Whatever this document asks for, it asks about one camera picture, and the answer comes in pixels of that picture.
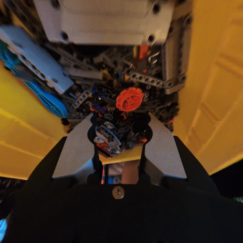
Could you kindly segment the teal plastic tool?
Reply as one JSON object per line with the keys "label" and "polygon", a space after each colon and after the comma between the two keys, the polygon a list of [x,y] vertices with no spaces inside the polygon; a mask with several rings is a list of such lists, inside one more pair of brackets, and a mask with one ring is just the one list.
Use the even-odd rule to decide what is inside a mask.
{"label": "teal plastic tool", "polygon": [[14,73],[14,77],[23,81],[51,113],[59,118],[67,117],[68,111],[63,103],[37,84],[33,75],[28,74],[24,69],[18,68],[18,66],[23,68],[23,66],[20,65],[21,61],[8,49],[7,44],[2,40],[0,40],[0,58],[4,66]]}

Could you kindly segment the person's leg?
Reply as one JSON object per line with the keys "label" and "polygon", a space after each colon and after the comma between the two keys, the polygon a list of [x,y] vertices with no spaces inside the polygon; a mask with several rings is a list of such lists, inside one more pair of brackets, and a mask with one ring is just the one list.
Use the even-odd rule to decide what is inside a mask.
{"label": "person's leg", "polygon": [[137,184],[139,165],[140,160],[124,162],[121,176],[121,184]]}

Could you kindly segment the pile of building parts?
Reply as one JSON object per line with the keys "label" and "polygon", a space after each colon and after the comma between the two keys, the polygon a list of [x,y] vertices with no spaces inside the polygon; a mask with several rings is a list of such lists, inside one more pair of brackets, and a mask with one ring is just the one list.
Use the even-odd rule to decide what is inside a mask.
{"label": "pile of building parts", "polygon": [[[81,123],[91,112],[97,113],[104,124],[111,122],[115,125],[113,134],[120,141],[117,147],[119,152],[130,150],[135,146],[143,145],[147,139],[145,132],[138,132],[138,125],[132,124],[132,113],[152,112],[171,132],[173,119],[177,116],[178,92],[165,94],[163,89],[162,55],[163,45],[148,47],[148,44],[139,47],[135,55],[135,47],[118,46],[108,47],[95,57],[79,57],[81,52],[71,51],[67,46],[43,42],[43,31],[40,24],[34,23],[34,15],[30,11],[34,8],[33,1],[2,1],[1,24],[11,24],[15,15],[28,30],[35,32],[38,44],[42,42],[45,48],[68,72],[74,82],[72,88],[63,94],[55,89],[21,62],[20,65],[35,78],[45,91],[51,93],[63,103],[68,111],[66,118],[61,118],[62,124],[69,125],[68,133]],[[178,1],[173,20],[187,14],[192,14],[192,1]],[[143,92],[141,105],[134,111],[120,111],[116,107],[116,98],[124,89],[129,87],[140,88]]]}

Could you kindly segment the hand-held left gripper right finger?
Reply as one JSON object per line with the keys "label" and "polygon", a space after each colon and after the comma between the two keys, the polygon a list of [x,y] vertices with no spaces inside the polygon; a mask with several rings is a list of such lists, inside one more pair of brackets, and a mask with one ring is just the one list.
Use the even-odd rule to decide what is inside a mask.
{"label": "hand-held left gripper right finger", "polygon": [[165,177],[187,179],[173,134],[151,112],[145,121],[147,142],[142,147],[139,175],[149,175],[156,185]]}

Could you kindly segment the yellow plastic bin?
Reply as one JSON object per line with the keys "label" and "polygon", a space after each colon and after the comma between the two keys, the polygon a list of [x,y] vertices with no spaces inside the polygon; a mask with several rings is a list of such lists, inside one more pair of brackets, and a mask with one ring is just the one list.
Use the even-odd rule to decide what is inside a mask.
{"label": "yellow plastic bin", "polygon": [[[243,1],[193,1],[178,136],[211,175],[242,159]],[[68,126],[1,62],[1,177],[28,179]]]}

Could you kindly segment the light grey holed panel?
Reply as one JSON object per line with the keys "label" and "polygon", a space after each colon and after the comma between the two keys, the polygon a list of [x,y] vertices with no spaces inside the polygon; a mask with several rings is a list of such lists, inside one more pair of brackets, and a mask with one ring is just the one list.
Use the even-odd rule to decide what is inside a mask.
{"label": "light grey holed panel", "polygon": [[0,36],[24,65],[59,94],[74,85],[61,65],[22,27],[1,25]]}

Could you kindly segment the small orange sprocket wheel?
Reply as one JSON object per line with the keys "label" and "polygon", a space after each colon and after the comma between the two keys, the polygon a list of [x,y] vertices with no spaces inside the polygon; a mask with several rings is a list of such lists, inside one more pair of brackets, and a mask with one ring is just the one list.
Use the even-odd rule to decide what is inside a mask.
{"label": "small orange sprocket wheel", "polygon": [[116,107],[120,111],[134,111],[141,105],[143,97],[144,95],[140,88],[126,88],[117,96]]}

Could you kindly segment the light grey rectangular plate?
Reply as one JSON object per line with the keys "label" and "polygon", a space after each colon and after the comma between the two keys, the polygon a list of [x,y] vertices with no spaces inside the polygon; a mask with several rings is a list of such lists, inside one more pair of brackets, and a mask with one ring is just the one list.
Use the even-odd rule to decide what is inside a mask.
{"label": "light grey rectangular plate", "polygon": [[141,45],[166,41],[175,1],[34,0],[51,43]]}

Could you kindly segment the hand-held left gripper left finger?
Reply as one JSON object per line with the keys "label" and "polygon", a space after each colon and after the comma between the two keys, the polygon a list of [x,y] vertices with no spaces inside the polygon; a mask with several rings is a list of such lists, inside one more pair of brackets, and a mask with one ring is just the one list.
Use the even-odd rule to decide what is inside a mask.
{"label": "hand-held left gripper left finger", "polygon": [[86,183],[88,176],[95,173],[101,183],[103,165],[99,160],[98,147],[94,143],[96,116],[90,113],[66,137],[64,146],[53,172],[53,179],[73,177]]}

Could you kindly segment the long light grey frame beam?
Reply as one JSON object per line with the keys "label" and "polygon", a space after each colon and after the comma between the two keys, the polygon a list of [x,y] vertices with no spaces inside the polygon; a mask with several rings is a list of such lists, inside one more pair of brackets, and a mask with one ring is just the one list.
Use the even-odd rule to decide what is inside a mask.
{"label": "long light grey frame beam", "polygon": [[165,94],[170,95],[184,88],[190,56],[192,14],[173,20],[166,42],[162,46],[162,75]]}

